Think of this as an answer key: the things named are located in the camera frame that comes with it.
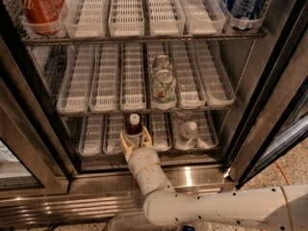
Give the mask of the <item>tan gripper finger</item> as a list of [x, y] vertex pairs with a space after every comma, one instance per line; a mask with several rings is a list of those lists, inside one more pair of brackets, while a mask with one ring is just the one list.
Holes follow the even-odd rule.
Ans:
[[129, 161], [131, 154], [133, 153], [134, 145], [128, 141], [124, 132], [120, 132], [120, 143], [125, 160]]
[[146, 127], [143, 127], [143, 136], [144, 136], [144, 140], [142, 144], [147, 147], [153, 147], [152, 137], [150, 136]]

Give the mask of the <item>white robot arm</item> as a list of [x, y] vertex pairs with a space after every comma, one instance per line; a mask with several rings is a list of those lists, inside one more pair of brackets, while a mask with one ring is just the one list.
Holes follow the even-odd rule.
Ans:
[[136, 146], [124, 133], [121, 147], [142, 195], [145, 218], [157, 225], [203, 220], [268, 231], [308, 231], [308, 186], [292, 185], [193, 195], [177, 192], [163, 172], [147, 131]]

